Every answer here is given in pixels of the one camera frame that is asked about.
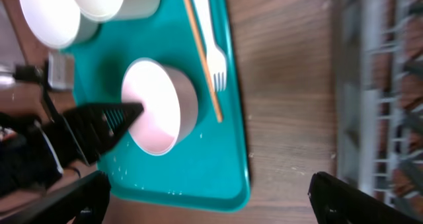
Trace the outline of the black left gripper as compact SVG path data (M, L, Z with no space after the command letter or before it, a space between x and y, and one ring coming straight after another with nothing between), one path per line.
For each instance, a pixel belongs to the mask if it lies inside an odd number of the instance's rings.
M140 102L87 103L63 113L84 163L111 151L143 114ZM40 117L1 114L1 197L39 186L47 190L63 177L47 144L28 141ZM2 224L103 222L110 201L108 176L96 171L1 220Z

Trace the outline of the pink bowl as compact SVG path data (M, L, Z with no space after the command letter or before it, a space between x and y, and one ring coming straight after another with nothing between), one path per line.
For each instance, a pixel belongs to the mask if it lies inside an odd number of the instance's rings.
M139 58L127 68L122 102L139 102L143 113L129 133L136 145L153 156L167 154L196 126L198 97L185 73L149 58Z

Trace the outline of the white paper cup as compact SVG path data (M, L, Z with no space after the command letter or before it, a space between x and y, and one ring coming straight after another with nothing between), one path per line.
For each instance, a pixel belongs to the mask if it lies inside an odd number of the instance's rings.
M161 0L75 0L83 15L97 22L144 19L153 15Z

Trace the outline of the wooden chopstick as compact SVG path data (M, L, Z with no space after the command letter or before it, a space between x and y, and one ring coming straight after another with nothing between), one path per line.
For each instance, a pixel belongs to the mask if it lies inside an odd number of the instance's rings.
M219 105L219 101L218 101L216 92L215 92L213 85L212 85L212 78L211 78L210 73L209 73L208 64L207 64L207 61L206 61L206 54L205 54L202 39L201 39L201 36L200 36L200 30L199 30L198 24L196 22L194 8L192 6L191 0L183 0L183 1L184 1L185 9L186 9L186 14L188 16L188 20L189 20L189 23L190 23L192 35L194 37L194 41L195 41L196 48L197 48L197 51L198 51L198 55L199 55L199 58L200 58L200 62L201 62L201 65L202 65L202 69L203 69L203 72L204 72L206 84L208 86L208 91L209 91L209 94L210 94L211 102L213 104L215 117L216 117L216 120L217 120L218 123L222 123L223 114L222 114L222 111L221 111L221 107Z

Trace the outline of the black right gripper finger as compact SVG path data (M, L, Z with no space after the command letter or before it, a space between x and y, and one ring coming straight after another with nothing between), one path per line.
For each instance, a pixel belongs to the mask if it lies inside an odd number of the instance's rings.
M309 199L318 224L422 224L326 173L315 173Z

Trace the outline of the white bowl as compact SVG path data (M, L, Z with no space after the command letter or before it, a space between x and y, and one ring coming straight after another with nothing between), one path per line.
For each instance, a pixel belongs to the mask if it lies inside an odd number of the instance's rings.
M75 0L19 0L32 33L49 48L64 49L90 40L98 23L85 17Z

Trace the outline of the white plastic fork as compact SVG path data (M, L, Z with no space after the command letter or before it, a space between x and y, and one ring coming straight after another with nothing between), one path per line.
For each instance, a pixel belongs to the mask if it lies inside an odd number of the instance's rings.
M206 60L215 91L221 92L227 86L227 59L223 50L217 45L212 25L210 0L193 0L200 22L204 44L206 46Z

